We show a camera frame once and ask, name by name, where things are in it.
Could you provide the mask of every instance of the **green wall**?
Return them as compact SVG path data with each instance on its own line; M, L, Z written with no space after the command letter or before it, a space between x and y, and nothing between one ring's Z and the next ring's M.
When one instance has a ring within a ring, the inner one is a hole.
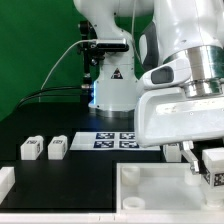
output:
M41 88L55 62L80 40L77 24L83 19L72 0L0 0L0 120ZM136 20L136 38L150 19ZM117 23L130 31L131 19ZM73 50L46 87L81 84L82 74L82 57ZM141 74L137 64L136 76Z

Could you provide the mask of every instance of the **table surface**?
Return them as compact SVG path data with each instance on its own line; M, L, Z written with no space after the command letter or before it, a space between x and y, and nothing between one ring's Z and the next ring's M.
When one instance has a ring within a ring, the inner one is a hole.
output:
M90 115L79 103L31 103L0 122L0 168L15 167L16 184L0 212L116 212L116 164L161 162L158 152L69 151L62 161L49 161L47 145L65 135L71 144L77 131L134 131L133 119ZM30 136L44 137L36 161L22 161L20 146Z

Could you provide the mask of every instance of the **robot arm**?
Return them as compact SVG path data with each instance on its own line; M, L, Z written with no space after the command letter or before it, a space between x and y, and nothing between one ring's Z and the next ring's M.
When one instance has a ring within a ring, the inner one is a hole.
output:
M104 117L129 117L138 100L131 35L115 24L115 16L132 16L135 0L74 0L78 11L92 24L97 44L105 50L100 61L100 75L94 83L94 100L90 112ZM137 0L136 15L153 12L153 0ZM126 52L116 49L116 45Z

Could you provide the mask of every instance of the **white block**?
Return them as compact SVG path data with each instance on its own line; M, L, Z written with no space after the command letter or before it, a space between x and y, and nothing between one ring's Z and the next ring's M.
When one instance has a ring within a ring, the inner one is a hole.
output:
M15 183L14 167L3 167L0 170L0 204Z
M210 172L224 171L224 148L203 150L202 159Z
M164 145L163 153L167 162L181 162L180 146L177 143Z
M48 145L48 159L62 160L68 150L68 139L66 136L61 135L54 137Z
M29 137L21 146L22 160L36 160L43 151L43 137Z

